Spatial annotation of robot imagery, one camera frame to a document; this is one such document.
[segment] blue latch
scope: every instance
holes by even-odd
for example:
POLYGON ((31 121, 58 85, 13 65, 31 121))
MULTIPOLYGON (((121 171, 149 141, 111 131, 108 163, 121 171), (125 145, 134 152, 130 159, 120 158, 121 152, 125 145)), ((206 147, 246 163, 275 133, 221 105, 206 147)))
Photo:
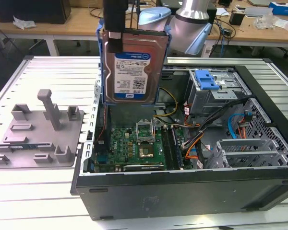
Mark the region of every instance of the blue latch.
POLYGON ((196 70, 195 77, 201 90, 219 90, 220 87, 215 83, 214 77, 207 70, 196 70))

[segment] vertical post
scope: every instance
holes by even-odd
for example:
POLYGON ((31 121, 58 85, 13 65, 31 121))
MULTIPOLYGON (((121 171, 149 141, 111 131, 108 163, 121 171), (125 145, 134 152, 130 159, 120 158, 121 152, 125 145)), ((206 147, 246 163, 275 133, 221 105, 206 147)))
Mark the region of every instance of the vertical post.
POLYGON ((56 110, 54 109, 54 105, 50 98, 51 94, 52 94, 51 90, 39 90, 37 98, 43 102, 48 118, 52 123, 53 129, 55 131, 58 131, 60 129, 60 120, 59 120, 60 117, 58 113, 56 113, 56 110))

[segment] floor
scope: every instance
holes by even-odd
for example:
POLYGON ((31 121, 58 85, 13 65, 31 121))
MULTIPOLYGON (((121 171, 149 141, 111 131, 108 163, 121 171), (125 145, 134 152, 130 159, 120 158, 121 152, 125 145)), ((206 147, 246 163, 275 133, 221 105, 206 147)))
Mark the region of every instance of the floor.
MULTIPOLYGON (((8 41, 6 41, 5 48, 0 50, 0 91, 14 73, 23 59, 23 55, 28 55, 28 49, 34 44, 33 40, 17 39, 13 40, 22 54, 8 41)), ((91 52, 87 53, 84 42, 80 42, 81 46, 77 47, 75 41, 57 41, 59 52, 61 56, 98 56, 97 43, 91 43, 91 52)), ((212 54, 212 57, 219 57, 220 47, 212 54)), ((35 48, 32 52, 35 56, 49 55, 46 43, 35 48)), ((288 76, 288 58, 283 57, 282 50, 273 47, 265 47, 261 49, 258 56, 252 57, 252 49, 247 46, 229 46, 224 54, 225 58, 270 58, 279 68, 288 76)))

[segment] hard drive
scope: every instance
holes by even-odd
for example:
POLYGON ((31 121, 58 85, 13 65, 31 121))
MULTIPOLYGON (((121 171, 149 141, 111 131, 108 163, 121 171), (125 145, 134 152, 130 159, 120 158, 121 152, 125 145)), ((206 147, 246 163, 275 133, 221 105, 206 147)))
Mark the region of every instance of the hard drive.
POLYGON ((123 52, 110 53, 102 34, 103 100, 107 104, 153 104, 169 38, 166 32, 125 29, 123 52))

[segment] barcode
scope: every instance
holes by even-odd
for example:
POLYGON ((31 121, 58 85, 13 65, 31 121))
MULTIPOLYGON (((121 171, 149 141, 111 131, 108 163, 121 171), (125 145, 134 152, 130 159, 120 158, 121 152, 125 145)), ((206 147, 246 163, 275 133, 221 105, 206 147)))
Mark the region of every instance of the barcode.
POLYGON ((145 80, 133 80, 134 90, 143 90, 145 86, 145 80))

